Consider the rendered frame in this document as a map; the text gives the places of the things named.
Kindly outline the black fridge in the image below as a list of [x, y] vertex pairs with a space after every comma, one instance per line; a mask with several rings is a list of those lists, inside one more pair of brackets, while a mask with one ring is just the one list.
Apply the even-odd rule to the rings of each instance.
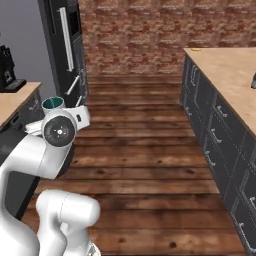
[[38, 0], [57, 95], [67, 107], [83, 105], [86, 67], [78, 0]]

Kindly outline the dark base cabinet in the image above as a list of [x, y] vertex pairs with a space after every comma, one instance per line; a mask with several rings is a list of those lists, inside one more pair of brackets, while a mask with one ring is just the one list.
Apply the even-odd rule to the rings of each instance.
[[[0, 131], [0, 167], [25, 137], [25, 126], [44, 118], [42, 102], [39, 93], [36, 92]], [[21, 219], [39, 178], [34, 175], [12, 172], [3, 185], [1, 181], [0, 178], [0, 199], [5, 200], [7, 210], [14, 217]]]

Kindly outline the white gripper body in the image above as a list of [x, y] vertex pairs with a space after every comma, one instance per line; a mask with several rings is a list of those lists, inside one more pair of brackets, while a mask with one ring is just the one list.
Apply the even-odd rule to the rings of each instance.
[[42, 124], [42, 120], [29, 123], [25, 126], [25, 132], [33, 136], [39, 136], [42, 134]]

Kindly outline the white mug teal inside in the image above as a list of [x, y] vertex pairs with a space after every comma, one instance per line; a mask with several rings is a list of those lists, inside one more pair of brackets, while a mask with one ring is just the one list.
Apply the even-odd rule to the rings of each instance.
[[55, 109], [61, 109], [65, 107], [65, 102], [62, 97], [53, 96], [45, 99], [41, 104], [42, 110], [44, 114], [48, 114], [49, 112]]

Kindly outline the dark island cabinet run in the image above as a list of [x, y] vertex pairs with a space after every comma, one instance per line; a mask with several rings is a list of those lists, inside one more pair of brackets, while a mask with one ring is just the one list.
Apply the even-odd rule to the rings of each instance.
[[248, 256], [256, 256], [256, 136], [190, 57], [181, 105]]

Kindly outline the black coffee machine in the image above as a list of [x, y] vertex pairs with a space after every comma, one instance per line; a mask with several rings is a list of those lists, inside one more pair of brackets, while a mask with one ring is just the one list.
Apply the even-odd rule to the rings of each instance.
[[10, 49], [0, 46], [0, 93], [16, 93], [27, 83], [25, 79], [16, 78], [14, 67]]

